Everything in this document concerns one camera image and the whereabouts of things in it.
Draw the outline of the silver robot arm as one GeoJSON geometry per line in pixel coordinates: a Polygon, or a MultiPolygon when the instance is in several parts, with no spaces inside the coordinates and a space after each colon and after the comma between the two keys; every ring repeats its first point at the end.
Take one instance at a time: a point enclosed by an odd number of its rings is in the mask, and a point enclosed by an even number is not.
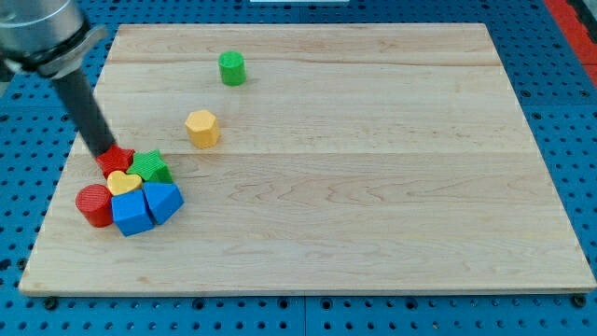
{"type": "Polygon", "coordinates": [[[107,37],[74,0],[1,0],[1,62],[11,72],[49,79],[91,155],[115,143],[82,70],[85,56],[107,37]]]}

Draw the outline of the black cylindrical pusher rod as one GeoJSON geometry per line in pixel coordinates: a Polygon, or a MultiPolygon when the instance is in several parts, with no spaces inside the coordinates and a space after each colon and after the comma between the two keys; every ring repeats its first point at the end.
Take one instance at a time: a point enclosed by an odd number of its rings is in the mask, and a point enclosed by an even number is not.
{"type": "Polygon", "coordinates": [[[52,85],[90,154],[95,158],[103,155],[116,140],[95,100],[85,73],[77,69],[68,75],[52,79],[52,85]]]}

